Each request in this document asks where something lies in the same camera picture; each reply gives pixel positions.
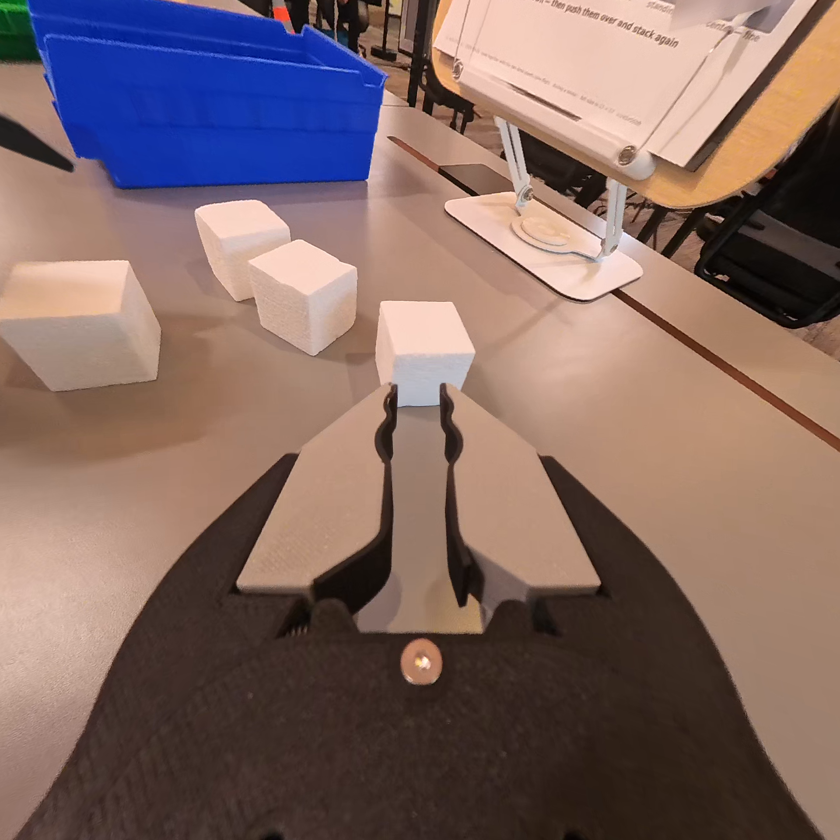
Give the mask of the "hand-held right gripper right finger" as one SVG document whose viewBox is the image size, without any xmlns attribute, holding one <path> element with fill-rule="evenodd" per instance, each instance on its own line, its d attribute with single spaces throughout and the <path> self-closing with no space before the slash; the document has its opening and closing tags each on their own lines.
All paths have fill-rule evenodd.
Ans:
<svg viewBox="0 0 840 840">
<path fill-rule="evenodd" d="M 439 387 L 448 574 L 488 627 L 501 603 L 593 595 L 601 579 L 535 447 L 455 385 Z"/>
</svg>

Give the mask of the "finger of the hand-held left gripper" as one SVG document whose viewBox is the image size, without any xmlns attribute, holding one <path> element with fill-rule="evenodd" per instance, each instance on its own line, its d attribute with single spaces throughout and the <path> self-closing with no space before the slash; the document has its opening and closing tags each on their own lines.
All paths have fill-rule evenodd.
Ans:
<svg viewBox="0 0 840 840">
<path fill-rule="evenodd" d="M 63 172 L 75 171 L 74 164 L 67 157 L 51 148 L 19 122 L 4 115 L 1 115 L 1 148 Z"/>
</svg>

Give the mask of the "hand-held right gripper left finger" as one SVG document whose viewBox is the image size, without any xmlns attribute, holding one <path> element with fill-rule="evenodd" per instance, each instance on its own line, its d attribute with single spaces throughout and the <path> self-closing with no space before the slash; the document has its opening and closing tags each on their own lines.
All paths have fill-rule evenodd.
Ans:
<svg viewBox="0 0 840 840">
<path fill-rule="evenodd" d="M 341 601 L 351 614 L 392 570 L 397 387 L 381 385 L 310 439 L 241 570 L 243 594 Z"/>
</svg>

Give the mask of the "white hard foam cube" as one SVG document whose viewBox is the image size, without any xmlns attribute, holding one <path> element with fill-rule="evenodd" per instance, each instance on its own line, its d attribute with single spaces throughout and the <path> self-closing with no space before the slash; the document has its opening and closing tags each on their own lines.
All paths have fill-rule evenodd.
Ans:
<svg viewBox="0 0 840 840">
<path fill-rule="evenodd" d="M 52 392 L 159 373 L 161 325 L 127 260 L 16 264 L 2 290 L 1 334 Z"/>
<path fill-rule="evenodd" d="M 235 301 L 254 296 L 249 261 L 291 241 L 287 223 L 256 199 L 207 204 L 194 212 L 214 276 Z"/>
<path fill-rule="evenodd" d="M 354 325 L 357 268 L 306 240 L 252 258 L 248 278 L 260 325 L 310 356 Z"/>
<path fill-rule="evenodd" d="M 441 384 L 463 388 L 475 355 L 453 302 L 381 302 L 375 365 L 398 407 L 437 406 Z"/>
</svg>

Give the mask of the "green plastic bin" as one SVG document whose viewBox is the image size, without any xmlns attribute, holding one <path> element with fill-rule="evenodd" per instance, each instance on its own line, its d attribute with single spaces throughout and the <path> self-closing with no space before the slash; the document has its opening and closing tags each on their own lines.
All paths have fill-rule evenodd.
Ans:
<svg viewBox="0 0 840 840">
<path fill-rule="evenodd" d="M 26 1 L 1 2 L 1 61 L 40 62 Z"/>
</svg>

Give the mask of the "large blue plastic bin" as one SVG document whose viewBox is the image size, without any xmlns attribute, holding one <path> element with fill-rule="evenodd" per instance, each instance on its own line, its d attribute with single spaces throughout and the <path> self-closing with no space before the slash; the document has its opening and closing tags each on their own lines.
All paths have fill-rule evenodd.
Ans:
<svg viewBox="0 0 840 840">
<path fill-rule="evenodd" d="M 322 32 L 177 2 L 29 2 L 76 157 L 120 188 L 362 182 L 386 75 Z"/>
</svg>

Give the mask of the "black office chair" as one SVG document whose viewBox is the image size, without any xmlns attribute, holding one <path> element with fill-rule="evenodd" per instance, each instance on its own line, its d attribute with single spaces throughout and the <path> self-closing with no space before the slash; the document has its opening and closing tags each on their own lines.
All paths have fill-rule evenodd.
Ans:
<svg viewBox="0 0 840 840">
<path fill-rule="evenodd" d="M 789 329 L 839 306 L 839 103 L 707 239 L 695 275 Z"/>
</svg>

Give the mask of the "printed instruction sheet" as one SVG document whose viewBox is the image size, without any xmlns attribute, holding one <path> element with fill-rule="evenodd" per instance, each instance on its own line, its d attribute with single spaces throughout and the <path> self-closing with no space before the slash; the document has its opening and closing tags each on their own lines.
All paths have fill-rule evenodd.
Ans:
<svg viewBox="0 0 840 840">
<path fill-rule="evenodd" d="M 832 2 L 451 2 L 464 89 L 554 137 L 694 171 Z"/>
</svg>

